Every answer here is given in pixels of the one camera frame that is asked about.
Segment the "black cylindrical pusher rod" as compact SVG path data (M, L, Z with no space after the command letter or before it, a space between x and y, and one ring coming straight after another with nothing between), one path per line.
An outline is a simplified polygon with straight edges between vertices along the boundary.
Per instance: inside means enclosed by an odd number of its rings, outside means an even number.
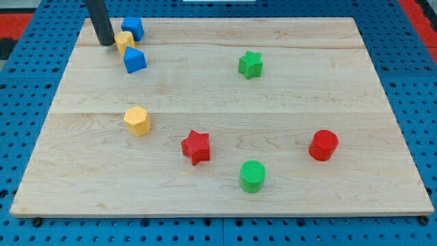
M104 0L85 0L98 41L103 46L115 43L114 32Z

